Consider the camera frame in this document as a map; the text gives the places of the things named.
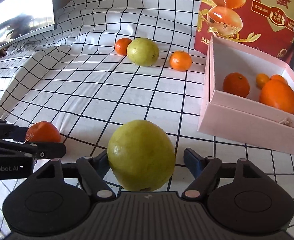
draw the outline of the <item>computer monitor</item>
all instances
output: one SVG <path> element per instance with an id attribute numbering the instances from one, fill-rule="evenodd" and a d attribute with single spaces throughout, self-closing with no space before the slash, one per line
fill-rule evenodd
<path id="1" fill-rule="evenodd" d="M 53 0 L 0 2 L 0 49 L 55 26 Z"/>

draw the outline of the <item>screw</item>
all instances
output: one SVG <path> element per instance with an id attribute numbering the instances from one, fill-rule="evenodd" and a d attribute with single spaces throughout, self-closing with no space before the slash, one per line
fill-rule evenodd
<path id="1" fill-rule="evenodd" d="M 189 198 L 196 198 L 200 196 L 200 192 L 195 189 L 190 189 L 185 192 L 185 196 Z"/>
<path id="2" fill-rule="evenodd" d="M 112 191 L 103 189 L 97 192 L 97 196 L 101 198 L 108 198 L 112 196 Z"/>

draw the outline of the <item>snack bag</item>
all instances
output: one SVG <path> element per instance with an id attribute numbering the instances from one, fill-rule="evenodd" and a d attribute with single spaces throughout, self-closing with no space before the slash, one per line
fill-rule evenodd
<path id="1" fill-rule="evenodd" d="M 294 42 L 294 0 L 202 0 L 194 48 L 206 54 L 212 35 L 288 62 Z"/>

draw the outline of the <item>green guava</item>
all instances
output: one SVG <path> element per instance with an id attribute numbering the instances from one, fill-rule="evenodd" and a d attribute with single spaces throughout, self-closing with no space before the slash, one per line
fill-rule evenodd
<path id="1" fill-rule="evenodd" d="M 120 126 L 111 136 L 107 155 L 120 185 L 129 191 L 154 191 L 175 169 L 174 147 L 168 135 L 146 120 Z"/>
<path id="2" fill-rule="evenodd" d="M 127 56 L 136 65 L 148 67 L 159 57 L 159 48 L 152 40 L 136 38 L 127 47 Z"/>

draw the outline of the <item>mandarin orange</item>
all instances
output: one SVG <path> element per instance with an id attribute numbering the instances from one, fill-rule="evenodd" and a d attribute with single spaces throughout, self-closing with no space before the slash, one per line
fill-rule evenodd
<path id="1" fill-rule="evenodd" d="M 122 56 L 127 56 L 127 47 L 132 40 L 129 38 L 121 38 L 115 43 L 115 51 Z"/>
<path id="2" fill-rule="evenodd" d="M 270 80 L 262 88 L 259 102 L 294 114 L 294 91 L 279 80 Z"/>
<path id="3" fill-rule="evenodd" d="M 50 122 L 42 121 L 33 124 L 26 132 L 26 141 L 30 142 L 60 142 L 57 128 Z"/>
<path id="4" fill-rule="evenodd" d="M 230 73 L 224 79 L 223 91 L 246 98 L 250 92 L 247 78 L 240 73 Z"/>
<path id="5" fill-rule="evenodd" d="M 186 71 L 191 67 L 192 59 L 191 56 L 182 50 L 175 51 L 170 56 L 170 66 L 174 70 Z"/>
<path id="6" fill-rule="evenodd" d="M 270 81 L 270 78 L 264 73 L 260 73 L 256 76 L 256 84 L 260 89 L 262 89 L 268 81 Z"/>
<path id="7" fill-rule="evenodd" d="M 285 80 L 285 78 L 278 74 L 271 76 L 270 80 L 279 80 L 288 85 L 288 82 Z"/>

